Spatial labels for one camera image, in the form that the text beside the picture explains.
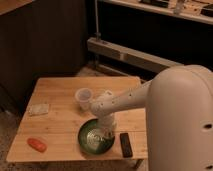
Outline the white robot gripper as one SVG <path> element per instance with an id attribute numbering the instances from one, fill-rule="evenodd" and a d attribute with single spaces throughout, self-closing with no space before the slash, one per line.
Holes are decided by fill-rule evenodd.
<path id="1" fill-rule="evenodd" d="M 101 136 L 105 139 L 111 139 L 115 136 L 116 121 L 115 115 L 110 114 L 106 116 L 100 116 L 98 118 L 98 129 Z"/>

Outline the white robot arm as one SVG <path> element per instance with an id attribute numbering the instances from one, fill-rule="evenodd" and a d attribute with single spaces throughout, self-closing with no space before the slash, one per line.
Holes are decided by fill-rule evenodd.
<path id="1" fill-rule="evenodd" d="M 151 82 L 140 84 L 136 88 L 117 96 L 104 93 L 91 102 L 90 111 L 98 118 L 98 128 L 106 139 L 115 135 L 115 112 L 144 108 Z"/>

